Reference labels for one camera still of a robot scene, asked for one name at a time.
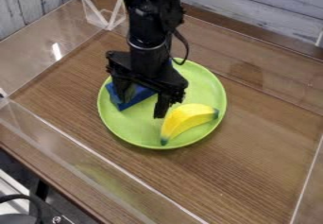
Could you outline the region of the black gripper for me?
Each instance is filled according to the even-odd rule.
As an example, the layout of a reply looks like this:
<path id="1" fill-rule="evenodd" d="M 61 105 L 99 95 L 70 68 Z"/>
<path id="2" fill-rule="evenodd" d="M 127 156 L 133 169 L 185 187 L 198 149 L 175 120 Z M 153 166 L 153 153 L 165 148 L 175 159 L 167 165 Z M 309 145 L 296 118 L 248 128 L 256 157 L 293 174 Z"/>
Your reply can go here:
<path id="1" fill-rule="evenodd" d="M 117 94 L 123 103 L 129 103 L 135 96 L 137 84 L 159 93 L 154 108 L 154 117 L 165 118 L 170 106 L 183 102 L 189 80 L 175 70 L 169 61 L 162 65 L 155 76 L 142 74 L 133 69 L 130 53 L 123 51 L 107 51 L 109 64 L 106 71 L 113 76 Z"/>

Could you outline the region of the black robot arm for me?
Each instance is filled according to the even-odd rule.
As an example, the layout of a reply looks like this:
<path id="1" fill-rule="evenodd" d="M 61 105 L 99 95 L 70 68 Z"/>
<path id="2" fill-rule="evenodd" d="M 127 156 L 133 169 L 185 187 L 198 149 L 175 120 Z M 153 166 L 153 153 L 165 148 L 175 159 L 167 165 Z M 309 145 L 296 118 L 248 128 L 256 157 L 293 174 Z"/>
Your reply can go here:
<path id="1" fill-rule="evenodd" d="M 110 51 L 107 72 L 114 90 L 127 103 L 133 87 L 141 85 L 158 93 L 154 116 L 163 118 L 173 104 L 181 103 L 189 80 L 174 69 L 173 38 L 181 38 L 185 23 L 181 0 L 125 0 L 129 15 L 130 50 Z"/>

